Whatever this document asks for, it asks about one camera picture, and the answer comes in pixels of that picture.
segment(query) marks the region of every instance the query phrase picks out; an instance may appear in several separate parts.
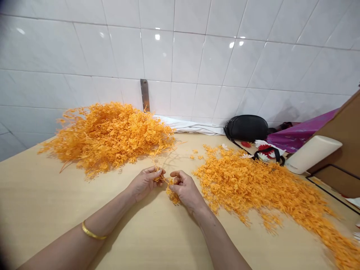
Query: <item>pink plastic bag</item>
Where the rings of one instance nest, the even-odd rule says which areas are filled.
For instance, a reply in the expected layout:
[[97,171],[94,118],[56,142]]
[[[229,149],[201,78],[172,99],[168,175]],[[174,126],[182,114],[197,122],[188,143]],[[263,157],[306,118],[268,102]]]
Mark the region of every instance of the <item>pink plastic bag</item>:
[[329,122],[338,110],[335,109],[296,126],[270,134],[266,141],[288,153],[295,153],[316,131]]

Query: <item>white tile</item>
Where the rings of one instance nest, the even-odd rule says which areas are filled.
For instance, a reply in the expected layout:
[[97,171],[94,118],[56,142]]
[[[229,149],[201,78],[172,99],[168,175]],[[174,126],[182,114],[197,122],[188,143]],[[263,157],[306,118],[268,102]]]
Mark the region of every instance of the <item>white tile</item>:
[[294,90],[320,52],[319,47],[294,45],[273,89]]
[[108,25],[140,28],[138,0],[102,0]]
[[351,49],[360,38],[360,1],[355,0],[340,20],[325,46]]
[[111,101],[124,103],[119,79],[105,77],[92,77],[92,79],[100,103]]
[[100,102],[92,77],[79,75],[64,76],[78,106],[88,107]]
[[245,88],[223,86],[217,101],[214,118],[230,119],[236,116]]
[[215,126],[224,127],[229,120],[230,119],[213,118],[212,124],[215,125]]
[[[313,118],[314,110],[313,108],[311,108],[310,103],[311,100],[314,98],[314,95],[316,94],[301,92],[292,92],[290,94],[287,94],[286,100],[283,102],[283,104],[280,104],[280,106],[278,106],[278,113],[274,121],[303,122]],[[318,106],[321,106],[323,101],[324,100],[321,100]]]
[[150,111],[158,115],[170,115],[171,82],[147,81]]
[[0,123],[0,135],[8,132],[9,132],[8,129],[3,124]]
[[124,103],[131,104],[136,109],[142,111],[143,98],[141,96],[140,80],[119,79],[119,86],[123,95]]
[[89,73],[72,23],[9,16],[0,18],[0,68]]
[[235,39],[206,36],[198,83],[222,85]]
[[145,78],[171,81],[173,63],[173,32],[141,30]]
[[323,46],[353,0],[319,0],[297,43]]
[[265,42],[236,39],[224,85],[246,87],[259,60]]
[[192,122],[201,123],[201,124],[211,124],[213,119],[212,118],[205,118],[205,117],[192,117]]
[[174,31],[205,34],[211,0],[177,0]]
[[350,96],[292,92],[276,122],[304,122],[341,107]]
[[198,84],[191,116],[212,118],[219,99],[220,90],[221,86]]
[[292,109],[290,97],[293,92],[270,90],[259,113],[260,117],[270,122],[281,122],[279,118]]
[[174,33],[172,81],[197,83],[204,41],[204,35]]
[[0,122],[11,132],[54,133],[65,110],[0,106]]
[[212,0],[206,33],[235,37],[246,2],[247,0]]
[[278,126],[280,126],[282,124],[282,122],[267,122],[267,125],[269,128],[276,128]]
[[55,136],[55,134],[46,133],[14,133],[14,135],[27,148],[31,148]]
[[0,105],[67,109],[78,104],[64,75],[0,70]]
[[101,0],[66,0],[72,21],[106,24]]
[[117,77],[107,26],[74,23],[90,75]]
[[0,162],[24,150],[26,148],[11,133],[0,135]]
[[268,93],[269,90],[266,89],[247,88],[236,115],[258,115]]
[[297,91],[352,95],[358,90],[360,51],[323,48]]
[[292,47],[290,44],[267,42],[248,87],[270,89],[285,64]]
[[237,37],[267,40],[282,0],[248,0]]
[[296,43],[318,0],[285,0],[268,40]]
[[30,0],[36,18],[70,21],[71,16],[65,0]]
[[1,13],[21,17],[36,17],[29,0],[2,1]]
[[174,30],[175,0],[139,0],[142,28]]
[[191,116],[196,92],[196,84],[171,83],[170,115]]
[[109,26],[112,49],[120,78],[144,78],[141,31],[136,28]]
[[360,51],[360,38],[355,41],[355,44],[351,48],[352,50],[359,50]]
[[191,121],[191,117],[186,117],[186,116],[169,116],[169,117],[181,121]]

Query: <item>hand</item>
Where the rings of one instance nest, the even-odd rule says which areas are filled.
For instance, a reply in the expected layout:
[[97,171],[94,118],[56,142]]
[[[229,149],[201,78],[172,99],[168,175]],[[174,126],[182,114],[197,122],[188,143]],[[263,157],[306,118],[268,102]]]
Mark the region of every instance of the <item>hand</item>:
[[191,176],[181,170],[173,171],[170,176],[175,178],[174,185],[170,185],[169,188],[179,196],[179,199],[186,206],[190,214],[193,215],[196,210],[203,207],[207,208]]
[[163,180],[156,182],[154,179],[160,175],[164,175],[166,171],[163,168],[159,168],[158,171],[155,170],[155,166],[143,169],[127,187],[136,202],[145,198],[154,188],[162,186]]

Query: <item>cardboard box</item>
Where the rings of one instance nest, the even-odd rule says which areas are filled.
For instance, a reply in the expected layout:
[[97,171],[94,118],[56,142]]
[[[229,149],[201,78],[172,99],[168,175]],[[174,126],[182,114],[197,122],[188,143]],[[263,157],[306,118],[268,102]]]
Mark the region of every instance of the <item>cardboard box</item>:
[[[338,140],[343,146],[311,167],[309,173],[314,173],[327,164],[334,164],[360,177],[360,90],[315,135]],[[316,173],[315,176],[345,197],[360,197],[360,180],[354,176],[331,166]]]

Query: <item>white cylinder container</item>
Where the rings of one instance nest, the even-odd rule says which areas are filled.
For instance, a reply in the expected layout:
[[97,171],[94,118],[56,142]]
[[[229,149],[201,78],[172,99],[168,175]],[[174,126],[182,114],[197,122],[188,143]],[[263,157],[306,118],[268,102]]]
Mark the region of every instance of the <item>white cylinder container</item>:
[[295,174],[302,174],[341,146],[342,143],[337,140],[314,136],[286,160],[285,166]]

